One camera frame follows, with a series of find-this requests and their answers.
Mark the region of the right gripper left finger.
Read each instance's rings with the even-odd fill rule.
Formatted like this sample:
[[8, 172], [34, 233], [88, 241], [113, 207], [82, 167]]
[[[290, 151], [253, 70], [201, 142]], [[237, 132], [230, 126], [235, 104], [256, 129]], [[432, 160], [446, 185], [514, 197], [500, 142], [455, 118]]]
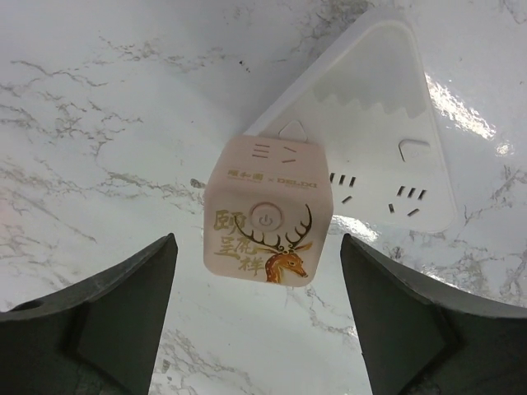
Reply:
[[120, 264], [1, 314], [3, 394], [147, 394], [178, 246], [168, 234]]

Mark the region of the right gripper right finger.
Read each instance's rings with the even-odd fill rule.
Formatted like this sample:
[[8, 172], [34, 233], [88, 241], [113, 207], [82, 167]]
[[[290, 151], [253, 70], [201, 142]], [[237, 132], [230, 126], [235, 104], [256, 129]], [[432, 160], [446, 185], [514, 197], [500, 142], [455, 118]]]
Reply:
[[524, 394], [526, 310], [458, 290], [344, 235], [340, 258], [374, 394]]

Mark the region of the beige deer cube socket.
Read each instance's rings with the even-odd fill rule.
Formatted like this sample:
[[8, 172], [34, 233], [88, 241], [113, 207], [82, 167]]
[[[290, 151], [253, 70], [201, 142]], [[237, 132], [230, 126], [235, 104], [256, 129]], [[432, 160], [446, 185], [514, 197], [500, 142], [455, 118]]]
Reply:
[[234, 137], [204, 192], [204, 265], [222, 277], [306, 286], [315, 277], [332, 217], [321, 146]]

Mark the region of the white triangular power strip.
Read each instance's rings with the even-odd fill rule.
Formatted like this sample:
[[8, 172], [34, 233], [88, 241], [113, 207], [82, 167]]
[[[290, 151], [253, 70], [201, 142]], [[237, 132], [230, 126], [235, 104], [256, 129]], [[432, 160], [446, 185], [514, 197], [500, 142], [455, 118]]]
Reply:
[[248, 132], [321, 145], [338, 216], [430, 233], [455, 219], [417, 41], [393, 9], [361, 15]]

